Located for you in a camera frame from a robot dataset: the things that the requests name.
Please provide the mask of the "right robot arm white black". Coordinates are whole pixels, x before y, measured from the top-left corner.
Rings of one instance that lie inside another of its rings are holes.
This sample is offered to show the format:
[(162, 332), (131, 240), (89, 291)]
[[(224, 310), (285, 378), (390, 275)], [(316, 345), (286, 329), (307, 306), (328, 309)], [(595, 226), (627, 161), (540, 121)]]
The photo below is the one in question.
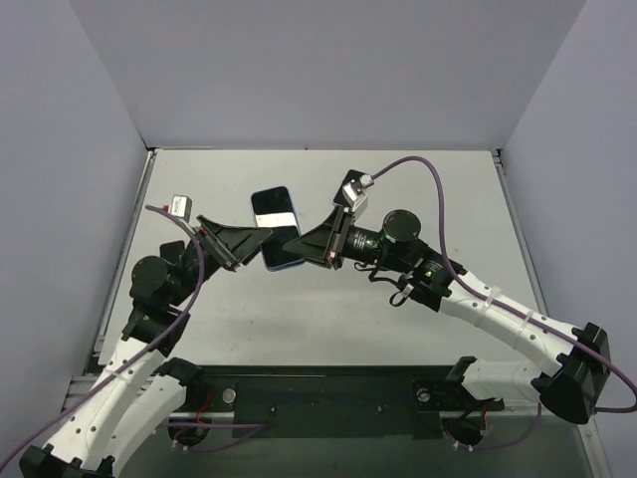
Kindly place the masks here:
[(592, 323), (577, 327), (522, 306), (462, 265), (446, 264), (420, 240), (420, 231), (419, 219), (407, 210), (389, 212), (374, 232), (355, 226), (347, 209), (337, 206), (321, 225), (284, 248), (329, 269), (353, 260), (369, 267), (371, 282), (395, 272), (392, 306), (412, 300), (461, 319), (524, 356), (519, 362), (460, 359), (457, 374), (444, 384), (451, 404), (525, 400), (541, 403), (570, 423), (587, 423), (610, 375), (606, 332)]

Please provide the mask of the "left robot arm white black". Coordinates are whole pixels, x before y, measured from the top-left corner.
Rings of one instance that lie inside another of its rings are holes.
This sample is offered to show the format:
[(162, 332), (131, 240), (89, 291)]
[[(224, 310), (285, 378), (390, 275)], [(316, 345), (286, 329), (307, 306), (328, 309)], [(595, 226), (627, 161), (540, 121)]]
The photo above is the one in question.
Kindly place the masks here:
[(170, 354), (204, 282), (248, 264), (273, 232), (197, 219), (192, 229), (175, 218), (189, 239), (163, 244), (134, 265), (132, 310), (107, 365), (47, 443), (24, 451), (23, 476), (116, 477), (171, 412), (202, 403), (202, 368)]

